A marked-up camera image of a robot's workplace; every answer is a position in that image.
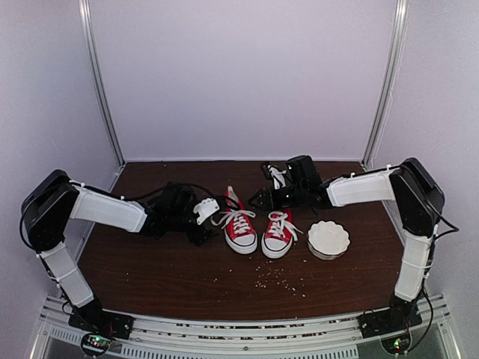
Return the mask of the red canvas sneaker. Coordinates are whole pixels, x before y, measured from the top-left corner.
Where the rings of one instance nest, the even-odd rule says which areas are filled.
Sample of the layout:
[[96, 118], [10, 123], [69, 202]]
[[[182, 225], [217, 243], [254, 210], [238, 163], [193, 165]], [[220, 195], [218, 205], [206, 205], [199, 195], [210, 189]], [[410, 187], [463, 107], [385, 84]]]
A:
[[232, 186], [227, 187], [225, 196], [228, 208], [219, 213], [217, 221], [212, 218], [211, 224], [221, 227], [225, 241], [233, 251], [242, 255], [252, 254], [257, 249], [257, 232], [251, 223], [256, 214], [245, 208]]
[[290, 209], [270, 212], [268, 221], [260, 241], [261, 250], [267, 258], [277, 260], [286, 255], [303, 232], [293, 223]]

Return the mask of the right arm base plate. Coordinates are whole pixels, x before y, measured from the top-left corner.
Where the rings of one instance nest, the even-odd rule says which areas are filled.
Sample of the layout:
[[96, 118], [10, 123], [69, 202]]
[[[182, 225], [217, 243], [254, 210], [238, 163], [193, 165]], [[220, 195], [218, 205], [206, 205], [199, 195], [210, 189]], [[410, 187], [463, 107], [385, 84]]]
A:
[[382, 336], [397, 331], [405, 331], [423, 320], [419, 313], [413, 313], [405, 318], [391, 309], [363, 313], [357, 318], [363, 338]]

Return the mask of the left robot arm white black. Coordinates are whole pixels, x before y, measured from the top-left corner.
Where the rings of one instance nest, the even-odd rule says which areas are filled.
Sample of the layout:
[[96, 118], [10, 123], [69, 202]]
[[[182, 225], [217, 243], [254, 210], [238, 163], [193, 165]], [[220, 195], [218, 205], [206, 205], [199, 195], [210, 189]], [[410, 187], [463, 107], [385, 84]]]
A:
[[21, 205], [19, 234], [59, 285], [79, 321], [92, 332], [108, 324], [100, 300], [65, 245], [71, 220], [116, 227], [155, 239], [184, 233], [201, 245], [213, 236], [206, 221], [226, 207], [225, 199], [209, 194], [198, 199], [196, 184], [169, 182], [149, 194], [126, 198], [76, 182], [54, 170]]

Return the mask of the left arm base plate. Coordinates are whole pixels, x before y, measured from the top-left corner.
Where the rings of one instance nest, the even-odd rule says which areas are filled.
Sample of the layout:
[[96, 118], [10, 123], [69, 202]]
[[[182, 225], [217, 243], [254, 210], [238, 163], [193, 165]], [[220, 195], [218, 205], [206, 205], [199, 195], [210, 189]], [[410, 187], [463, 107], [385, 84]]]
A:
[[68, 325], [83, 331], [100, 334], [104, 337], [128, 340], [132, 331], [132, 316], [101, 311], [97, 314], [72, 313]]

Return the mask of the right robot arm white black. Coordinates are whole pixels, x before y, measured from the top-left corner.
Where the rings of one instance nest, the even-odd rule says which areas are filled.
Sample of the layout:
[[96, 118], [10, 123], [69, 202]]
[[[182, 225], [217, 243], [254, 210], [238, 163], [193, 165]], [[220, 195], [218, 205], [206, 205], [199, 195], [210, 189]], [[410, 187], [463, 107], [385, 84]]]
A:
[[394, 201], [400, 214], [404, 252], [399, 278], [383, 322], [388, 329], [401, 329], [415, 312], [420, 293], [433, 264], [437, 232], [445, 220], [445, 195], [416, 158], [362, 174], [351, 173], [323, 181], [308, 155], [293, 157], [286, 168], [264, 162], [264, 176], [272, 186], [260, 189], [248, 204], [272, 211], [309, 206], [333, 209], [350, 204]]

